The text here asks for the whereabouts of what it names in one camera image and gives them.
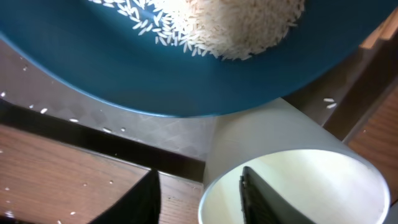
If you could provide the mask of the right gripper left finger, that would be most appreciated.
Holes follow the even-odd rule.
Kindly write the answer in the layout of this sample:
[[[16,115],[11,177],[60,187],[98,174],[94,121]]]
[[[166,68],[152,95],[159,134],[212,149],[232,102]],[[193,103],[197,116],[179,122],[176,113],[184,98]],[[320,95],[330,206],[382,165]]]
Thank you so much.
[[[158,224],[160,211],[159,172],[153,169],[90,224]]]

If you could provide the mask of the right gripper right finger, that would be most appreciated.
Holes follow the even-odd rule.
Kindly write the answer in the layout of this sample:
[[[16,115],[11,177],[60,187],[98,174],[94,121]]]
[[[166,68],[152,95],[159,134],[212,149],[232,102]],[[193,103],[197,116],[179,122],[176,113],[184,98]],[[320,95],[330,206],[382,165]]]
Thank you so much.
[[[239,191],[245,224],[315,224],[248,166],[240,176]]]

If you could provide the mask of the white cup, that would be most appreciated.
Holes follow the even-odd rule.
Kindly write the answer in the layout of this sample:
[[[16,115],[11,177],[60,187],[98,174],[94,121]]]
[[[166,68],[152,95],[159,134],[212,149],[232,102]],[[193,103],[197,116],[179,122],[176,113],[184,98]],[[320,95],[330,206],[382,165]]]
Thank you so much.
[[[390,193],[378,169],[283,99],[218,118],[200,223],[244,223],[245,166],[315,223],[382,224],[387,217]]]

